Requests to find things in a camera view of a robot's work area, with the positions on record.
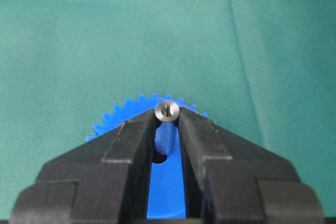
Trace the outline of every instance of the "green fabric background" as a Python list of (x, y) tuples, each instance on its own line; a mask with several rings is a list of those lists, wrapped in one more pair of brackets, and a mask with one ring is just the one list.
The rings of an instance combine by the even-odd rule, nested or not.
[(112, 104), (171, 93), (336, 215), (336, 0), (0, 0), (0, 218)]

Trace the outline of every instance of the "metal cylinder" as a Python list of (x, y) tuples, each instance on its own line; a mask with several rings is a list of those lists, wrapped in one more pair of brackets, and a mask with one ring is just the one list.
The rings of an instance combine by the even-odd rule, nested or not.
[(174, 151), (177, 127), (174, 122), (180, 116), (180, 107), (173, 101), (165, 100), (155, 109), (155, 116), (162, 123), (156, 129), (154, 146), (162, 155), (169, 155)]

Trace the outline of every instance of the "metal pin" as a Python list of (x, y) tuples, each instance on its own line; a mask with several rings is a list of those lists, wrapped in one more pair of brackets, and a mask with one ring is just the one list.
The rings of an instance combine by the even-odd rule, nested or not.
[(156, 106), (155, 116), (162, 122), (156, 130), (155, 148), (159, 153), (169, 155), (174, 151), (177, 128), (173, 122), (180, 116), (180, 107), (173, 101), (165, 100)]

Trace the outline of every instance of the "blue gear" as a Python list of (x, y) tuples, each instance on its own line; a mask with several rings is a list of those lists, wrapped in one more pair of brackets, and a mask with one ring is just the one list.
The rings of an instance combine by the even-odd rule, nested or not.
[[(115, 129), (123, 121), (131, 119), (148, 109), (155, 109), (156, 105), (163, 100), (172, 100), (180, 107), (196, 110), (196, 104), (186, 105), (183, 98), (176, 101), (169, 94), (166, 97), (159, 97), (154, 93), (149, 98), (141, 94), (136, 101), (126, 99), (124, 106), (115, 104), (112, 115), (108, 113), (102, 114), (104, 124), (94, 124), (93, 129), (96, 135), (88, 136), (86, 141), (93, 140)], [(174, 151), (167, 157), (166, 161), (160, 164), (152, 163), (147, 218), (173, 219), (185, 217), (181, 149), (179, 135), (176, 134)]]

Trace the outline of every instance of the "black plastic jaw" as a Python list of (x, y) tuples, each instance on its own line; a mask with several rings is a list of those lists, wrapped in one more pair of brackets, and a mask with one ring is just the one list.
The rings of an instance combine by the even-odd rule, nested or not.
[(288, 160), (184, 108), (176, 125), (188, 218), (146, 220), (159, 124), (148, 110), (46, 163), (9, 223), (324, 223), (315, 193)]

